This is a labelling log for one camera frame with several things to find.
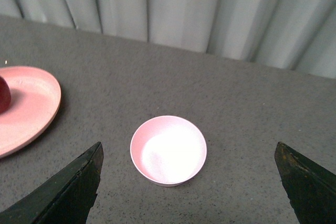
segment bowl rim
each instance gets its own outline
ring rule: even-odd
[[[187,123],[189,123],[190,125],[192,125],[193,127],[195,127],[197,129],[197,131],[199,132],[199,134],[202,136],[202,140],[204,142],[204,155],[203,155],[203,160],[201,162],[201,165],[199,166],[199,168],[193,172],[191,175],[189,175],[189,177],[187,179],[183,179],[182,181],[176,181],[176,182],[169,182],[169,183],[163,183],[159,180],[155,180],[153,178],[150,178],[149,176],[147,176],[146,174],[144,174],[140,169],[139,167],[137,166],[136,162],[134,161],[134,158],[133,158],[133,154],[132,154],[132,144],[133,144],[133,141],[134,141],[134,137],[136,136],[137,132],[145,125],[145,124],[148,124],[149,122],[153,121],[153,120],[157,120],[158,118],[177,118],[177,119],[182,119],[184,121],[186,121]],[[207,145],[206,145],[206,141],[205,141],[205,137],[204,135],[202,134],[202,132],[200,131],[200,129],[195,125],[193,124],[192,122],[190,122],[189,120],[185,119],[185,118],[182,118],[182,117],[179,117],[179,116],[176,116],[176,115],[160,115],[160,116],[156,116],[154,118],[151,118],[151,119],[148,119],[147,121],[145,121],[144,123],[142,123],[138,128],[137,130],[135,131],[135,133],[133,134],[132,136],[132,140],[131,140],[131,144],[130,144],[130,154],[131,154],[131,158],[132,158],[132,162],[133,164],[135,165],[136,169],[145,177],[147,178],[148,180],[150,180],[151,182],[157,184],[157,185],[160,185],[160,186],[174,186],[174,185],[179,185],[179,184],[182,184],[186,181],[188,181],[189,179],[193,178],[194,176],[196,176],[196,174],[202,169],[202,167],[204,166],[204,163],[205,163],[205,160],[206,160],[206,156],[207,156]]]

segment pink tray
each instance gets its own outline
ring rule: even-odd
[[[36,139],[54,119],[61,88],[54,76],[34,67],[0,68],[11,90],[9,109],[0,114],[0,157]]]

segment white curtain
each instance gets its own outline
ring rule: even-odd
[[[0,14],[336,78],[336,0],[0,0]]]

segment apple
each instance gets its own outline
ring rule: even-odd
[[[6,111],[11,103],[11,95],[7,82],[0,76],[0,113]]]

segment plate rim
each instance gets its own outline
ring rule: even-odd
[[[57,89],[57,106],[54,107],[53,112],[51,113],[50,118],[48,119],[48,121],[46,120],[46,123],[43,123],[43,127],[39,127],[38,130],[36,130],[36,133],[33,135],[30,135],[28,137],[23,137],[22,141],[19,141],[19,143],[17,145],[15,145],[15,147],[10,148],[9,150],[5,150],[5,151],[1,151],[0,150],[0,158],[6,157],[10,154],[13,154],[19,150],[21,150],[23,147],[29,145],[31,142],[33,142],[37,137],[39,137],[46,129],[47,127],[50,126],[50,124],[52,123],[52,121],[54,120],[59,107],[60,107],[60,103],[61,103],[61,87],[60,84],[58,82],[58,80],[56,79],[56,77],[51,74],[50,72],[42,69],[42,68],[38,68],[38,67],[32,67],[32,66],[8,66],[8,67],[2,67],[0,68],[0,74],[2,72],[2,70],[5,71],[11,71],[11,70],[20,70],[20,69],[29,69],[32,71],[38,71],[38,72],[42,72],[43,74],[48,75],[49,77],[51,77],[51,79],[53,80],[53,86]]]

